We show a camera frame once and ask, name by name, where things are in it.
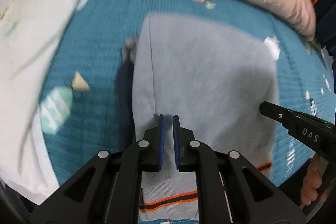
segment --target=gray cloth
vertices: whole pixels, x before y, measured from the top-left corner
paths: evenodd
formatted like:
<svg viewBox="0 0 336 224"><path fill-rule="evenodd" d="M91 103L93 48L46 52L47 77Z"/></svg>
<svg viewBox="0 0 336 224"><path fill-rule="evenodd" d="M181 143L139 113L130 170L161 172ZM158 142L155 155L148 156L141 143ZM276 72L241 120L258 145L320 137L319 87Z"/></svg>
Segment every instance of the gray cloth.
<svg viewBox="0 0 336 224"><path fill-rule="evenodd" d="M237 150L255 166L271 160L275 122L259 113L277 103L276 64L262 41L230 26L174 14L147 16L135 60L132 106L137 140L166 115L163 170L145 173L145 203L196 190L176 171L172 116L213 150ZM198 219L197 201L141 213L142 220Z"/></svg>

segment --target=silver rivet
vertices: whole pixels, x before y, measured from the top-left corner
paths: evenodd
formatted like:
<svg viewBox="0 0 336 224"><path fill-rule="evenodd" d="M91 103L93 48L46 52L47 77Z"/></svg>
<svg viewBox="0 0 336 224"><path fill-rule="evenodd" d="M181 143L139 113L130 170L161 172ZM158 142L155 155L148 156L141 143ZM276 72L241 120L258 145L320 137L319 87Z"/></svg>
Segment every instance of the silver rivet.
<svg viewBox="0 0 336 224"><path fill-rule="evenodd" d="M149 142L147 142L146 140L142 140L142 141L139 141L138 144L140 147L147 147L149 145Z"/></svg>
<svg viewBox="0 0 336 224"><path fill-rule="evenodd" d="M108 155L109 155L109 153L108 153L107 151L105 151L105 150L100 151L100 152L98 153L98 157L101 158L101 159L107 158Z"/></svg>
<svg viewBox="0 0 336 224"><path fill-rule="evenodd" d="M192 146L192 147L199 147L201 144L200 144L200 142L199 141L191 141L190 142L190 146Z"/></svg>
<svg viewBox="0 0 336 224"><path fill-rule="evenodd" d="M233 159L237 159L237 158L239 158L240 154L237 151L231 151L229 156Z"/></svg>

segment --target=blue quilted fabric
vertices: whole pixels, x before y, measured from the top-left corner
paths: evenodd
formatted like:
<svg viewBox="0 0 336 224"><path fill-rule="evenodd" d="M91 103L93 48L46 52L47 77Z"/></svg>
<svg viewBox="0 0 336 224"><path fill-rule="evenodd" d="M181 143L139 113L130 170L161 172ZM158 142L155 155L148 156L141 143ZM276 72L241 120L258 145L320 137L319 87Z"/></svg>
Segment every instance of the blue quilted fabric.
<svg viewBox="0 0 336 224"><path fill-rule="evenodd" d="M278 65L280 105L310 113L315 100L317 116L334 121L336 98L329 92L323 74L333 78L317 53L308 54L299 35L274 15L240 0L209 0L213 10L191 0L90 0L76 13L64 33L41 100L55 86L70 85L78 71L90 85L90 92L75 94L71 117L56 135L44 134L50 159L60 184L63 184L102 149L117 152L125 143L118 136L114 81L121 65L125 39L139 34L145 16L152 11L174 12L203 17L232 25L264 41L276 36L281 54ZM277 126L273 148L272 181L280 185L310 156L312 151L292 139Z"/></svg>

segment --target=human hand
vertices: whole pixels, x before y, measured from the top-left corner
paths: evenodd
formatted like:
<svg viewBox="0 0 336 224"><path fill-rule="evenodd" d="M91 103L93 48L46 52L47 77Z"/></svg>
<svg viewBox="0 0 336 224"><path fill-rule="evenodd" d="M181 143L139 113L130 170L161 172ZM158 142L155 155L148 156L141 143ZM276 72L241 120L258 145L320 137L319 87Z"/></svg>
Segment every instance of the human hand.
<svg viewBox="0 0 336 224"><path fill-rule="evenodd" d="M301 201L306 206L314 201L318 196L316 189L318 189L322 184L319 168L319 157L315 154L308 166L307 175L303 179L303 187L301 189Z"/></svg>

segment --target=white blanket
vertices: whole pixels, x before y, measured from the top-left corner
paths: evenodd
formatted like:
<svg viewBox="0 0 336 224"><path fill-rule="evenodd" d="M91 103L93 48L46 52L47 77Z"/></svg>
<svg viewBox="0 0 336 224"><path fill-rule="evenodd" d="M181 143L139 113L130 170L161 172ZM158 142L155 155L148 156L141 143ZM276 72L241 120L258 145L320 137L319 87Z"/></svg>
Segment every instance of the white blanket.
<svg viewBox="0 0 336 224"><path fill-rule="evenodd" d="M36 115L41 87L79 0L14 0L0 25L0 177L41 204L58 187Z"/></svg>

